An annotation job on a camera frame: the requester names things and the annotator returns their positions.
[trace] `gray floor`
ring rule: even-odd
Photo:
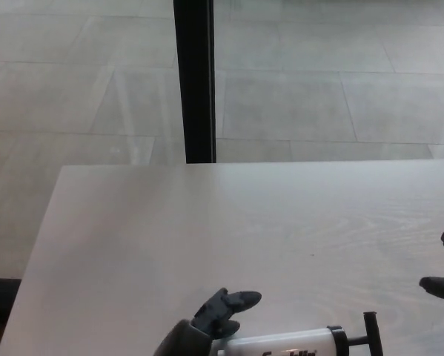
[[[215,0],[220,162],[444,158],[444,0]],[[66,164],[184,162],[171,0],[0,0],[0,277]]]

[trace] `white table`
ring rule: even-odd
[[[66,167],[0,356],[151,356],[223,286],[263,294],[238,336],[375,310],[386,356],[444,355],[443,230],[444,161]]]

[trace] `glass pane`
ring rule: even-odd
[[[214,1],[219,162],[444,157],[444,1]]]
[[[0,0],[0,277],[63,165],[185,162],[171,0]]]

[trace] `table surface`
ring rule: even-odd
[[[238,336],[374,310],[385,355],[444,355],[443,230],[444,161],[66,167],[0,356],[151,356],[223,286],[263,294]]]

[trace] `tile grout line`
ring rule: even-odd
[[[347,93],[345,92],[345,86],[343,84],[343,78],[342,78],[342,75],[340,74],[340,72],[337,72],[337,75],[339,76],[340,85],[342,86],[343,99],[345,100],[345,104],[347,105],[348,115],[350,117],[350,123],[352,125],[352,130],[354,131],[355,141],[359,142],[357,132],[355,131],[354,118],[353,118],[352,112],[350,110],[350,105],[348,104]]]
[[[427,147],[427,149],[428,149],[429,154],[431,155],[431,158],[432,158],[432,159],[435,159],[435,158],[434,158],[434,155],[432,154],[431,148],[429,147],[429,144],[426,144],[426,147]]]
[[[77,135],[77,136],[114,136],[114,137],[147,137],[147,138],[164,138],[168,139],[183,139],[182,136],[164,136],[164,135],[127,135],[118,133],[92,133],[92,132],[62,132],[62,131],[25,131],[25,130],[0,130],[3,134],[22,134],[22,135]],[[309,140],[309,139],[254,139],[254,138],[233,138],[233,137],[218,137],[217,139],[225,140],[241,140],[241,141],[272,141],[272,142],[305,142],[305,143],[364,143],[373,145],[443,145],[444,143],[436,142],[381,142],[381,141],[328,141],[328,140]]]
[[[116,67],[113,67],[113,71],[111,72],[110,79],[108,80],[108,83],[107,83],[107,85],[106,85],[105,92],[104,92],[103,95],[102,95],[102,100],[101,100],[101,102],[99,103],[98,108],[95,110],[95,116],[94,116],[94,118],[93,118],[93,121],[91,122],[90,129],[88,130],[89,133],[90,133],[90,132],[93,130],[93,128],[95,127],[95,124],[96,124],[96,118],[97,118],[97,116],[98,116],[98,114],[99,114],[99,112],[100,112],[100,108],[101,108],[102,105],[103,105],[103,101],[105,100],[106,94],[107,94],[107,92],[108,92],[108,90],[109,90],[109,88],[110,88],[110,84],[111,84],[111,81],[113,80],[113,77],[115,76],[115,73],[116,73]]]
[[[373,25],[375,34],[377,35],[377,38],[379,39],[379,41],[380,41],[380,43],[381,43],[381,45],[383,47],[383,52],[385,52],[386,58],[388,58],[388,61],[390,62],[390,66],[391,66],[391,69],[393,70],[393,73],[396,73],[397,70],[394,67],[393,62],[391,61],[391,58],[390,58],[390,55],[388,54],[388,51],[386,50],[385,42],[383,41],[383,38],[381,37],[380,33],[378,32],[378,26],[379,25],[377,25],[377,24]]]
[[[79,32],[77,33],[77,35],[75,36],[75,38],[73,39],[72,43],[70,46],[68,46],[68,51],[66,52],[66,54],[63,56],[63,64],[67,64],[68,63],[68,57],[70,56],[70,53],[73,49],[73,46],[75,45],[75,43],[77,42],[77,40],[80,38],[80,35],[82,34],[83,30],[87,27],[88,22],[90,21],[90,16],[87,16],[87,18],[85,19],[85,21],[83,21],[82,26],[80,27]]]

